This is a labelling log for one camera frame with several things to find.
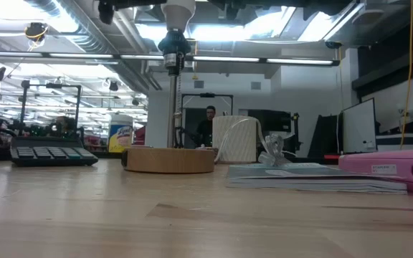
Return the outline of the white board panel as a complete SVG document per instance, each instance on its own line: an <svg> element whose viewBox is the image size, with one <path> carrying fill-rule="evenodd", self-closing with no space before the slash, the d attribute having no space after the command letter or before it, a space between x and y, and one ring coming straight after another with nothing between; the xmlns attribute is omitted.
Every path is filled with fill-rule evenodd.
<svg viewBox="0 0 413 258"><path fill-rule="evenodd" d="M343 152L372 153L376 147L374 98L345 109L343 112Z"/></svg>

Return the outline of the pink stapler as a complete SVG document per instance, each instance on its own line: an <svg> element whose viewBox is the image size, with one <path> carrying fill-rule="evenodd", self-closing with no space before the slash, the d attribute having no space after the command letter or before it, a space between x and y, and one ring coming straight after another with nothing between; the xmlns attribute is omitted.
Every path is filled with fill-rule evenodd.
<svg viewBox="0 0 413 258"><path fill-rule="evenodd" d="M413 192L413 150L344 155L338 167L354 173L391 177L405 182Z"/></svg>

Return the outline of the person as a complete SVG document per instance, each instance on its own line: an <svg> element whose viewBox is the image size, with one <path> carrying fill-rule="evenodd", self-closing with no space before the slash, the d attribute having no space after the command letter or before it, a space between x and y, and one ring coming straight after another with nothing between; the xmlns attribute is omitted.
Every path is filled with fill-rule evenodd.
<svg viewBox="0 0 413 258"><path fill-rule="evenodd" d="M206 107L206 120L203 120L198 125L196 132L198 135L197 145L200 147L212 147L212 126L213 119L216 115L216 108L212 105Z"/></svg>
<svg viewBox="0 0 413 258"><path fill-rule="evenodd" d="M74 138L76 136L75 120L67 116L56 117L50 135L58 138Z"/></svg>

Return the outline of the black gantry frame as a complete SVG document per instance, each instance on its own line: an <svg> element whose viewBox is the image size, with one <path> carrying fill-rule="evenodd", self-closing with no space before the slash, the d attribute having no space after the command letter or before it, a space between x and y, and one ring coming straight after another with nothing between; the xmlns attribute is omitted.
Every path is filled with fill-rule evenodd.
<svg viewBox="0 0 413 258"><path fill-rule="evenodd" d="M233 113L234 97L213 92L182 94L181 104L184 114L179 135L183 137L186 148L198 148L196 129L200 122L207 118L207 106L212 105L216 108L215 117L231 115Z"/></svg>

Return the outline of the Yellowstone booklet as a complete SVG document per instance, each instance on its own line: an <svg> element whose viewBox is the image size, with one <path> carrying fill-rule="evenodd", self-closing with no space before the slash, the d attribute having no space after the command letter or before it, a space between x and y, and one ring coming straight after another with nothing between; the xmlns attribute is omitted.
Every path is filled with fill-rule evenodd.
<svg viewBox="0 0 413 258"><path fill-rule="evenodd" d="M330 191L406 194L407 185L394 176L368 176L318 163L264 163L231 165L227 186L232 188L278 188L297 191Z"/></svg>

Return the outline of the yellow disinfecting wipes canister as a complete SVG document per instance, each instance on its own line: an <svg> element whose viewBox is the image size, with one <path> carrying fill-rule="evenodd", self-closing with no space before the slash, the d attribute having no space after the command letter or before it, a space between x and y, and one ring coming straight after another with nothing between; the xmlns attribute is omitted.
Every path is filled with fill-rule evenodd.
<svg viewBox="0 0 413 258"><path fill-rule="evenodd" d="M128 115L111 115L108 151L122 153L133 142L133 118Z"/></svg>

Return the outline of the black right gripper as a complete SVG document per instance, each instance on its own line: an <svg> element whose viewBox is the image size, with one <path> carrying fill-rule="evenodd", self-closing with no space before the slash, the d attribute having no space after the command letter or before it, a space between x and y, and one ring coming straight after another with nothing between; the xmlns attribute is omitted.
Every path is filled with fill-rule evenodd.
<svg viewBox="0 0 413 258"><path fill-rule="evenodd" d="M347 7L352 0L208 0L226 13L227 20L234 20L241 9L241 1L246 5L257 6L290 6L304 8L311 15L321 11L334 15Z"/></svg>

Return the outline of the long ceiling light fixture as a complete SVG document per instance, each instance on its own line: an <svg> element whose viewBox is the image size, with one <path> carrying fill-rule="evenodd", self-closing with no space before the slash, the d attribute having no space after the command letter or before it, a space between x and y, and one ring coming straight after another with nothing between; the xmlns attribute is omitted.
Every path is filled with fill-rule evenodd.
<svg viewBox="0 0 413 258"><path fill-rule="evenodd" d="M162 55L153 54L90 54L90 53L54 53L54 52L9 52L0 51L0 57L57 58L57 59L115 59L115 60L164 60ZM269 65L303 65L303 66L338 66L339 60L301 59L301 58L266 58L266 57L222 57L187 55L188 62L242 62Z"/></svg>

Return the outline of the black background robot station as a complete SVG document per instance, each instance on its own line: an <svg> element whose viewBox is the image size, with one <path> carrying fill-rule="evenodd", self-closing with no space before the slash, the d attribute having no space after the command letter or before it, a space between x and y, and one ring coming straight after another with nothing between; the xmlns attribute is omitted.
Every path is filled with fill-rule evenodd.
<svg viewBox="0 0 413 258"><path fill-rule="evenodd" d="M26 102L27 102L27 91L30 87L38 87L38 86L43 86L46 87L47 89L61 89L63 87L74 87L77 89L77 94L75 97L77 98L76 100L76 111L75 111L75 132L76 136L74 138L78 138L77 136L77 124L78 124L78 115L79 115L79 108L80 108L80 98L82 94L82 86L81 85L63 85L63 84L57 84L57 83L47 83L47 84L37 84L33 85L29 80L23 80L22 81L22 88L23 88L23 95L21 99L22 103L22 109L21 109L21 118L20 118L20 123L22 124L24 122L25 118L25 109L26 109ZM31 128L30 129L30 134L33 136L39 136L39 137L53 137L50 135L51 133L51 127L47 126L45 129L41 130L41 128Z"/></svg>

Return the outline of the black calculator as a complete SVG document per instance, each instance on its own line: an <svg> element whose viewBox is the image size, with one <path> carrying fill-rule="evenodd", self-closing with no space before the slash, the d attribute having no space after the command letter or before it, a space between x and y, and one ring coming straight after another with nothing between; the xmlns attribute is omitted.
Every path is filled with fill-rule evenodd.
<svg viewBox="0 0 413 258"><path fill-rule="evenodd" d="M11 161L17 166L91 166L98 158L74 138L15 137Z"/></svg>

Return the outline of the black upright panel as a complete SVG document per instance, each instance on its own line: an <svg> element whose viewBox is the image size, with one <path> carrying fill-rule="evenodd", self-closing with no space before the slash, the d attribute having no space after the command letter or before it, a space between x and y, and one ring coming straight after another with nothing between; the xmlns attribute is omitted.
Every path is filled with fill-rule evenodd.
<svg viewBox="0 0 413 258"><path fill-rule="evenodd" d="M308 151L309 158L323 158L343 150L343 114L319 115Z"/></svg>

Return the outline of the white lightbulb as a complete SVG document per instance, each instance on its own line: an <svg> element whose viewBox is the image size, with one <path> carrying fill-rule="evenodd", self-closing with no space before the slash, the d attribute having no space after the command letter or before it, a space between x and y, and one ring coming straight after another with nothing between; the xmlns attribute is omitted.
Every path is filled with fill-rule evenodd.
<svg viewBox="0 0 413 258"><path fill-rule="evenodd" d="M168 31L184 32L196 10L195 0L167 0L161 5Z"/></svg>

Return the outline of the black monitor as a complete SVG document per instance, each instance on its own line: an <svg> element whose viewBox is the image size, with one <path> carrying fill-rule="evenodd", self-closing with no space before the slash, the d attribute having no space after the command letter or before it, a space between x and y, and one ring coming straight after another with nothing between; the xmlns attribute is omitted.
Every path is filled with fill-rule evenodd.
<svg viewBox="0 0 413 258"><path fill-rule="evenodd" d="M261 123L264 131L291 132L291 114L275 110L248 110L250 117Z"/></svg>

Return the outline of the lamp stand with wooden base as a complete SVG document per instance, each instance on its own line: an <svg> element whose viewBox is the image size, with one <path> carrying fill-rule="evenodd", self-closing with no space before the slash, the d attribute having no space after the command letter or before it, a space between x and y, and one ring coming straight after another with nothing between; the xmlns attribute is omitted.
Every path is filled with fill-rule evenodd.
<svg viewBox="0 0 413 258"><path fill-rule="evenodd" d="M123 152L124 170L137 173L198 174L214 171L215 153L211 148L186 149L182 144L181 71L191 46L180 29L169 29L158 48L170 77L167 146L136 147Z"/></svg>

